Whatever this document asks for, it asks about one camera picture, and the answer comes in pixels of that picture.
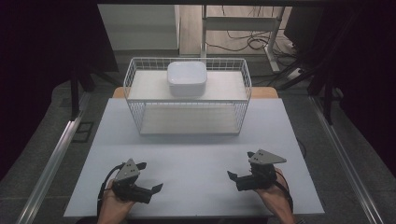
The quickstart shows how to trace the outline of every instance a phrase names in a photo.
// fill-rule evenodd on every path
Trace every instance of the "cord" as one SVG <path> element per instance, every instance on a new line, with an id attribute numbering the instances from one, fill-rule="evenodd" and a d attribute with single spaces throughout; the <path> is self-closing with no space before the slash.
<path id="1" fill-rule="evenodd" d="M 254 13 L 255 10 L 256 10 L 256 7 L 253 7 L 253 9 L 247 14 L 247 16 L 249 16 L 250 14 L 253 14 L 253 17 L 254 17 L 255 16 L 254 15 L 255 14 Z M 221 11 L 222 11 L 223 16 L 226 16 L 224 6 L 221 6 Z M 258 10 L 258 13 L 257 13 L 257 17 L 260 16 L 260 12 L 261 11 L 262 11 L 262 7 L 259 7 L 259 10 Z M 230 37 L 231 39 L 247 38 L 247 45 L 245 47 L 241 48 L 241 49 L 227 49 L 227 48 L 224 48 L 224 47 L 219 46 L 219 45 L 208 44 L 207 42 L 206 42 L 206 44 L 208 46 L 210 46 L 210 47 L 219 48 L 219 49 L 225 49 L 225 50 L 234 51 L 234 52 L 241 51 L 243 49 L 246 49 L 247 47 L 250 47 L 251 49 L 255 49 L 255 50 L 264 49 L 267 46 L 267 44 L 268 44 L 269 37 L 268 36 L 262 36 L 262 35 L 267 34 L 269 32 L 261 32 L 261 33 L 258 33 L 258 34 L 254 35 L 253 31 L 251 31 L 250 35 L 247 35 L 247 36 L 231 36 L 229 31 L 226 31 L 226 32 L 227 32 L 228 37 Z M 255 47 L 253 47 L 251 45 L 251 43 L 253 43 L 253 42 L 259 42 L 259 43 L 261 43 L 261 46 L 258 47 L 258 48 L 255 48 Z"/>
<path id="2" fill-rule="evenodd" d="M 279 174 L 279 175 L 283 178 L 283 180 L 285 181 L 285 183 L 286 183 L 286 189 L 285 189 L 285 187 L 283 187 L 283 185 L 281 185 L 281 184 L 280 184 L 279 182 L 277 182 L 276 180 L 274 181 L 274 184 L 275 184 L 278 188 L 280 188 L 280 189 L 283 191 L 283 193 L 285 193 L 286 199 L 287 199 L 288 202 L 289 202 L 290 210 L 291 210 L 291 212 L 293 212 L 293 199 L 291 198 L 291 195 L 290 195 L 290 189 L 289 189 L 288 181 L 286 180 L 285 176 L 283 176 L 279 171 L 275 170 L 275 172 L 276 172 L 277 174 Z"/>
<path id="3" fill-rule="evenodd" d="M 306 157 L 306 147 L 305 147 L 304 143 L 300 139 L 298 139 L 297 137 L 296 137 L 296 139 L 297 139 L 297 142 L 303 147 L 303 158 L 305 159 L 305 157 Z"/>
<path id="4" fill-rule="evenodd" d="M 98 202 L 97 202 L 97 207 L 96 207 L 96 209 L 97 209 L 97 210 L 96 210 L 96 214 L 97 214 L 98 217 L 99 217 L 99 215 L 100 215 L 100 209 L 102 208 L 102 200 L 103 200 L 103 195 L 104 195 L 104 193 L 105 193 L 105 190 L 109 190 L 109 189 L 106 189 L 107 181 L 108 181 L 108 179 L 111 177 L 111 175 L 112 175 L 116 170 L 120 170 L 120 169 L 123 167 L 124 164 L 125 164 L 125 163 L 123 162 L 122 164 L 120 164 L 120 165 L 114 167 L 114 168 L 110 171 L 110 173 L 108 173 L 108 175 L 106 176 L 105 182 L 102 183 L 102 187 L 101 187 L 100 190 L 99 190 Z"/>
<path id="5" fill-rule="evenodd" d="M 298 65 L 300 65 L 302 59 L 297 58 L 296 61 L 294 61 L 291 65 L 287 66 L 285 69 L 282 70 L 282 72 L 278 73 L 278 76 L 276 76 L 275 78 L 273 78 L 268 84 L 267 87 L 270 87 L 273 83 L 277 83 L 281 78 L 286 77 L 289 75 L 291 69 L 297 67 Z"/>

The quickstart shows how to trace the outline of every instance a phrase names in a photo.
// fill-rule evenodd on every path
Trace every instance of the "white wall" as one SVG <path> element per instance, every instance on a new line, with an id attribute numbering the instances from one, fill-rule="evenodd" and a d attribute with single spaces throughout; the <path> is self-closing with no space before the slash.
<path id="1" fill-rule="evenodd" d="M 98 7 L 113 50 L 178 49 L 178 6 Z"/>

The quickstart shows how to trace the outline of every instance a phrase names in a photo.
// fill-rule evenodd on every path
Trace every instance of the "human hand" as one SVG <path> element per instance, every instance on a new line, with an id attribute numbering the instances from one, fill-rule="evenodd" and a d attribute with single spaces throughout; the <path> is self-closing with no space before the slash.
<path id="1" fill-rule="evenodd" d="M 276 168 L 276 181 L 289 190 L 282 171 L 278 168 Z M 254 191 L 259 194 L 265 206 L 279 219 L 281 224 L 295 223 L 295 217 L 290 210 L 288 199 L 279 187 L 273 185 L 269 189 L 255 189 Z"/>
<path id="2" fill-rule="evenodd" d="M 112 186 L 113 180 L 110 180 L 103 195 L 98 224 L 119 224 L 126 218 L 134 205 L 134 202 L 120 201 L 111 189 Z"/>

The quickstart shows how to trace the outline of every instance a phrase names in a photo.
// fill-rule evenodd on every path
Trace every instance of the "dark background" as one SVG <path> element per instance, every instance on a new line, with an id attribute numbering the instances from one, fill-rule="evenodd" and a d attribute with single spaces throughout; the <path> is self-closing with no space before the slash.
<path id="1" fill-rule="evenodd" d="M 333 66 L 341 107 L 396 176 L 396 3 L 360 14 Z"/>
<path id="2" fill-rule="evenodd" d="M 0 29 L 3 178 L 45 116 L 53 89 L 73 68 L 118 67 L 95 1 L 2 1 Z"/>

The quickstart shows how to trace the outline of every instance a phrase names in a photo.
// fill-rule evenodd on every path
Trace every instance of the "white tabletop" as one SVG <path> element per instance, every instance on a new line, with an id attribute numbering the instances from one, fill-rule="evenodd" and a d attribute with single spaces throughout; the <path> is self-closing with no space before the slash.
<path id="1" fill-rule="evenodd" d="M 133 158 L 147 162 L 136 185 L 163 183 L 131 217 L 260 217 L 270 213 L 252 190 L 238 191 L 227 171 L 250 175 L 248 151 L 286 158 L 295 214 L 324 213 L 280 99 L 251 100 L 238 136 L 141 136 L 124 99 L 110 99 L 65 217 L 96 216 L 99 188 L 108 172 Z"/>

